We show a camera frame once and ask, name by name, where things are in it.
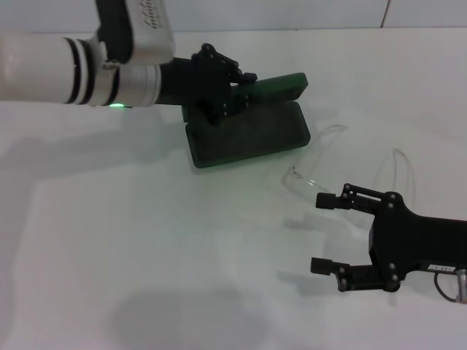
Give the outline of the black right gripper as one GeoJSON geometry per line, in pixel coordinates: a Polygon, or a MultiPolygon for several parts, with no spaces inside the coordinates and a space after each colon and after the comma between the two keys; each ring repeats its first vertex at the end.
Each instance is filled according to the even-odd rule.
{"type": "Polygon", "coordinates": [[[319,192],[316,208],[374,215],[369,253],[379,269],[316,257],[311,260],[311,273],[333,274],[340,292],[395,292],[413,271],[454,274],[466,268],[466,222],[415,214],[396,192],[345,184],[341,195],[319,192]]]}

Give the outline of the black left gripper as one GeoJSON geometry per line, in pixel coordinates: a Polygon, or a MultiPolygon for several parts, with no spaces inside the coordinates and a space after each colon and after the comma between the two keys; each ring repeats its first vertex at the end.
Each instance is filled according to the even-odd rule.
{"type": "Polygon", "coordinates": [[[200,109],[210,125],[219,126],[248,108],[247,94],[231,95],[231,83],[255,83],[255,73],[243,72],[239,63],[204,43],[190,59],[175,58],[161,69],[160,103],[200,109]]]}

